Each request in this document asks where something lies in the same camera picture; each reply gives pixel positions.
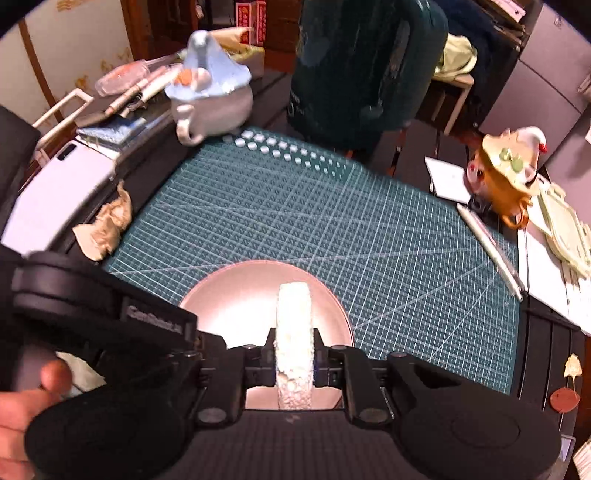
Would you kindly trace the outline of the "person left hand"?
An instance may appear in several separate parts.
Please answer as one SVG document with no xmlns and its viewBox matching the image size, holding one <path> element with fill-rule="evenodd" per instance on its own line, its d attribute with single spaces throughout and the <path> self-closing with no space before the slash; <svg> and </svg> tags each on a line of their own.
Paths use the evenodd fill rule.
<svg viewBox="0 0 591 480">
<path fill-rule="evenodd" d="M 72 374 L 61 359 L 40 369 L 40 387 L 1 393 L 1 478 L 32 479 L 33 469 L 24 448 L 24 434 L 31 421 L 57 404 L 72 386 Z"/>
</svg>

